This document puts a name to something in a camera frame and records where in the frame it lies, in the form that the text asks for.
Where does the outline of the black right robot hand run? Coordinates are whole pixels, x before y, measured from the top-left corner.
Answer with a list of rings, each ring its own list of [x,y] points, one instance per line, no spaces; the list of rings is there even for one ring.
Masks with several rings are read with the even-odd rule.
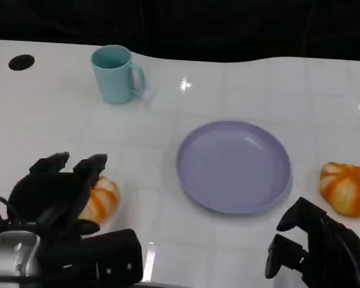
[[[307,233],[308,248],[281,232],[295,227]],[[307,287],[360,287],[360,237],[300,197],[282,216],[269,248],[265,277],[285,266],[302,274]]]

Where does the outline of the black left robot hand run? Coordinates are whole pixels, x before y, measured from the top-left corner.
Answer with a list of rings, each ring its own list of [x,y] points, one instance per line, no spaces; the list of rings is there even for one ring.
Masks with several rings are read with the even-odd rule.
[[[14,186],[8,198],[8,218],[34,223],[45,237],[64,238],[73,232],[88,200],[89,191],[105,169],[107,154],[80,160],[63,172],[70,154],[55,153],[39,159]]]

